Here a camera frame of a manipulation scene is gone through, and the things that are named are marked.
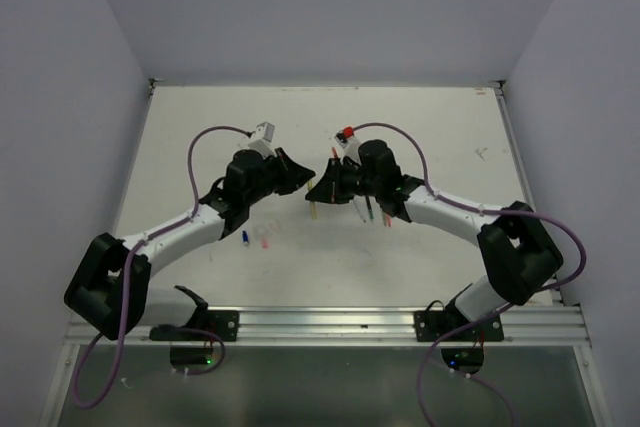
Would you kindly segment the yellow highlighter pen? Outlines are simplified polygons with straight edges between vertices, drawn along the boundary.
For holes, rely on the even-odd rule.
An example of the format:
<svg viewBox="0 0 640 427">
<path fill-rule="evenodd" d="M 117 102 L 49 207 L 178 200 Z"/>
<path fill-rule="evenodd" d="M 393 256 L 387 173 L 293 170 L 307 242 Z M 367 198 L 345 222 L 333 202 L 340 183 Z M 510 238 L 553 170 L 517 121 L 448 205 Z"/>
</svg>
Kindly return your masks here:
<svg viewBox="0 0 640 427">
<path fill-rule="evenodd" d="M 307 193 L 311 193 L 313 187 L 314 187 L 313 181 L 309 180 L 307 182 L 307 191 L 308 191 Z M 316 203 L 314 201 L 308 201 L 308 202 L 310 207 L 311 219 L 315 221 L 318 219 Z"/>
</svg>

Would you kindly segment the dark green pen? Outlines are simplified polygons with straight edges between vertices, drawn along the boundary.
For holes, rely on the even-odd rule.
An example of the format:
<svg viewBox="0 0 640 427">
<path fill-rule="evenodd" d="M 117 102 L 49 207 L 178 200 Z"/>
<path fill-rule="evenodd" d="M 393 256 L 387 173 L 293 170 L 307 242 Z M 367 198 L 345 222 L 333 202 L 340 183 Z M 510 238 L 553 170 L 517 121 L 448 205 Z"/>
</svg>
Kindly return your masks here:
<svg viewBox="0 0 640 427">
<path fill-rule="evenodd" d="M 366 203 L 369 220 L 373 222 L 374 221 L 373 206 L 369 196 L 365 196 L 365 203 Z"/>
</svg>

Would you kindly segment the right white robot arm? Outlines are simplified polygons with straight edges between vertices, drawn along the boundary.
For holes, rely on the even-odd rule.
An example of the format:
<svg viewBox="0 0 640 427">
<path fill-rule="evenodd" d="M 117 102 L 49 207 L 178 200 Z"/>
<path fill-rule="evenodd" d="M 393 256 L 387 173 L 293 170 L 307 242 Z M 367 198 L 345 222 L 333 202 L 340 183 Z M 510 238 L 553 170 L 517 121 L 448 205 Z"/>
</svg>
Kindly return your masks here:
<svg viewBox="0 0 640 427">
<path fill-rule="evenodd" d="M 402 173 L 382 140 L 364 142 L 358 157 L 329 160 L 306 199 L 340 205 L 371 197 L 391 217 L 434 227 L 477 247 L 485 275 L 445 307 L 445 326 L 454 338 L 470 338 L 482 318 L 507 304 L 526 304 L 563 265 L 562 254 L 529 205 L 515 202 L 495 214 L 479 204 L 465 210 L 461 200 L 451 205 L 429 192 L 423 180 Z"/>
</svg>

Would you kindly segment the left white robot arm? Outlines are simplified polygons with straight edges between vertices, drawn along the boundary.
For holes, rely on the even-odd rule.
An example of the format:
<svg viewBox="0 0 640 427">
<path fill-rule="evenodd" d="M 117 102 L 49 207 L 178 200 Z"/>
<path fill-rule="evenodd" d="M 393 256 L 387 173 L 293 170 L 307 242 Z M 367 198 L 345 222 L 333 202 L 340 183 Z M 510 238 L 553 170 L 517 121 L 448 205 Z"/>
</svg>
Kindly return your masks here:
<svg viewBox="0 0 640 427">
<path fill-rule="evenodd" d="M 151 278 L 186 254 L 239 230 L 257 202 L 272 194 L 292 194 L 314 175 L 281 148 L 268 155 L 252 149 L 236 152 L 224 176 L 197 197 L 194 209 L 140 234 L 95 237 L 64 293 L 65 305 L 109 340 L 143 324 L 172 325 L 189 340 L 201 337 L 211 324 L 207 302 L 193 290 L 176 286 L 159 301 L 167 314 L 152 314 L 156 299 Z"/>
</svg>

